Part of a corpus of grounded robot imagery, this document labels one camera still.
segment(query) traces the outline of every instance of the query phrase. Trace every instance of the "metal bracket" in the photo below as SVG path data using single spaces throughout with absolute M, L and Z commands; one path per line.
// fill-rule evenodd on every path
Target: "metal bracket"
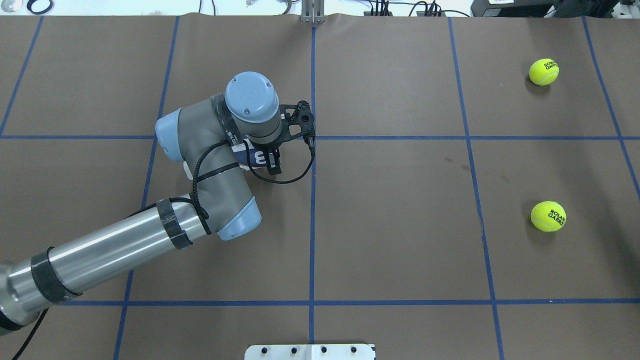
M 254 345 L 244 360 L 376 360 L 373 344 Z
M 325 20 L 324 16 L 324 0 L 301 0 L 302 22 L 313 22 L 314 24 L 322 24 Z

